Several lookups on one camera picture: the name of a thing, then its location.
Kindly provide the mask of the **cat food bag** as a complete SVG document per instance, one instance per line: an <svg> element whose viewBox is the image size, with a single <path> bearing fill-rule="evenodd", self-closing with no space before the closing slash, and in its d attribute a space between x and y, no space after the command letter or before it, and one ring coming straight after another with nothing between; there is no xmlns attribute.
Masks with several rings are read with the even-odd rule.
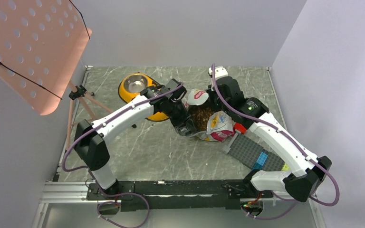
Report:
<svg viewBox="0 0 365 228"><path fill-rule="evenodd" d="M213 111L209 94L204 90L193 89L185 99L185 107L191 115L198 133L195 135L203 141L223 142L234 135L231 117L223 111Z"/></svg>

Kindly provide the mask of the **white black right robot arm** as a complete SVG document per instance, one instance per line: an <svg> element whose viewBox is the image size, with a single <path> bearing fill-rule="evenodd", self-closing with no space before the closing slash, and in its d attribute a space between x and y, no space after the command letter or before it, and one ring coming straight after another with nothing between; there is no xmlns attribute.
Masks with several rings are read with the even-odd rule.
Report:
<svg viewBox="0 0 365 228"><path fill-rule="evenodd" d="M208 88L209 93L214 93L209 97L213 107L261 138L289 167L287 171L251 171L249 181L243 184L244 193L256 197L264 190L284 191L297 201L307 201L327 176L331 160L308 152L265 104L255 97L245 98L231 76L212 76Z"/></svg>

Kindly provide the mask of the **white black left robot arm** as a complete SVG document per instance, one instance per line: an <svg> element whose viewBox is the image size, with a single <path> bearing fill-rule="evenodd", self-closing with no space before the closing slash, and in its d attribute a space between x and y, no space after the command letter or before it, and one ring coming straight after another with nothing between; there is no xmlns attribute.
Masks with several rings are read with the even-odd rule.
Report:
<svg viewBox="0 0 365 228"><path fill-rule="evenodd" d="M171 79L166 85L146 87L131 102L108 116L92 123L78 123L73 148L92 172L103 198L110 200L118 193L118 180L108 164L110 154L107 144L124 130L160 112L168 117L178 135L195 136L198 131L182 103L185 94L183 83Z"/></svg>

